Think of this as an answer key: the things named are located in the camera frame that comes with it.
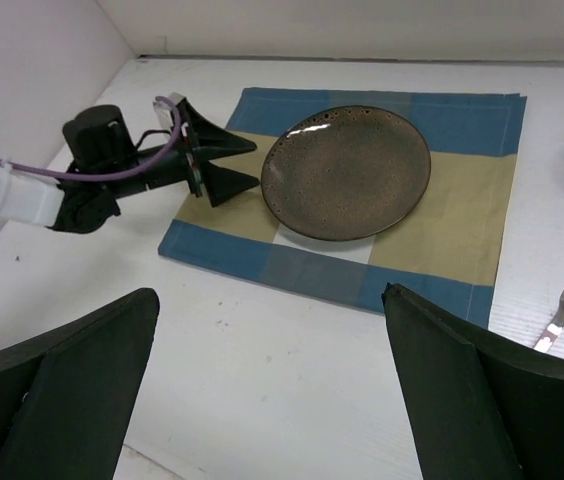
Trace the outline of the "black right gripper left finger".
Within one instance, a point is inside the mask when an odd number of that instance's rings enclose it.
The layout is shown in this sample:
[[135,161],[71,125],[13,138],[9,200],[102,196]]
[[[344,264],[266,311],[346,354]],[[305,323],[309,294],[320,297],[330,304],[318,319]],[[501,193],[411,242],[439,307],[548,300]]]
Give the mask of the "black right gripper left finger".
[[158,315],[141,288],[0,350],[0,479],[113,477]]

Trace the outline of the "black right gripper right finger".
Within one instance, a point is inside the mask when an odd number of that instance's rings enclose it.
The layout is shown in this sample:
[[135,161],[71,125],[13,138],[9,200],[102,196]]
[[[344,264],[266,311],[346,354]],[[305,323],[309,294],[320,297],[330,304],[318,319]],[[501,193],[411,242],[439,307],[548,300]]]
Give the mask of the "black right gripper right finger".
[[564,479],[564,359],[398,284],[388,339],[426,479]]

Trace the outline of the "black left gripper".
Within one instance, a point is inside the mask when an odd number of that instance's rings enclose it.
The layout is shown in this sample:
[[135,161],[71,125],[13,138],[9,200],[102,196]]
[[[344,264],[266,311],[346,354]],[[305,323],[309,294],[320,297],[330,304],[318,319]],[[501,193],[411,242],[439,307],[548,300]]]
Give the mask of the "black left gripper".
[[233,134],[201,115],[187,99],[170,99],[172,105],[154,104],[156,112],[169,119],[168,129],[178,138],[157,162],[142,172],[111,183],[115,196],[131,196],[144,191],[185,182],[195,196],[203,195],[203,180],[212,207],[257,187],[251,175],[218,167],[210,162],[257,150],[255,142]]

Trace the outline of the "brown ceramic plate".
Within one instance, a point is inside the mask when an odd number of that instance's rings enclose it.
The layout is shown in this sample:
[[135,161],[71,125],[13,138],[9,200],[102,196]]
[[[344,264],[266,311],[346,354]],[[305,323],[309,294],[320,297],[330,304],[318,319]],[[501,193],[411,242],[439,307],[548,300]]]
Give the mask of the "brown ceramic plate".
[[265,157],[261,191],[273,216],[308,238],[344,242],[382,232],[422,199],[430,149],[403,116],[348,105],[284,132]]

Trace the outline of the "blue beige checked placemat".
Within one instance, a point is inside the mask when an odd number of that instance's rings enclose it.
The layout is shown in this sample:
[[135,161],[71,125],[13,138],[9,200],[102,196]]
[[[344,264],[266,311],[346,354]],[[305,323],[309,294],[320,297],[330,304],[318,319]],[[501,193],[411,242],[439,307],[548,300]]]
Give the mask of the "blue beige checked placemat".
[[323,242],[282,226],[259,189],[220,207],[187,198],[166,231],[160,256],[371,312],[401,284],[480,327],[489,320],[505,218],[526,107],[513,94],[245,89],[227,129],[257,150],[226,164],[257,174],[273,142],[311,114],[370,105],[409,120],[431,150],[423,198],[404,220],[370,238]]

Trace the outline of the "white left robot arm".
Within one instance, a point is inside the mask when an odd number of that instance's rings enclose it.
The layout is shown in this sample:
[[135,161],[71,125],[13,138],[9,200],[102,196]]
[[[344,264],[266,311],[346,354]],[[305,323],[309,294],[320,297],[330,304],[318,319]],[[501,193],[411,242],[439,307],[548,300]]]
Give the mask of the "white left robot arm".
[[217,207],[258,186],[256,177],[215,163],[255,151],[253,141],[213,124],[179,94],[158,96],[153,106],[163,145],[144,148],[154,132],[133,140],[121,109],[104,104],[63,126],[72,154],[66,171],[0,159],[0,218],[88,234],[120,215],[120,199],[146,191],[183,182]]

